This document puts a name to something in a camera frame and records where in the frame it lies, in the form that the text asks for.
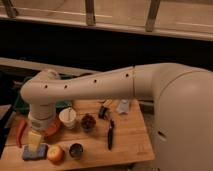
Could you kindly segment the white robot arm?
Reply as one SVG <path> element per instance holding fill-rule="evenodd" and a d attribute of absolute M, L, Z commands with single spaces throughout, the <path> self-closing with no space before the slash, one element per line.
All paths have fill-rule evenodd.
<path fill-rule="evenodd" d="M 77 99 L 152 100 L 159 171 L 213 171 L 213 71 L 178 63 L 138 65 L 62 80 L 52 69 L 24 83 L 30 125 L 45 130 L 55 103 Z"/>

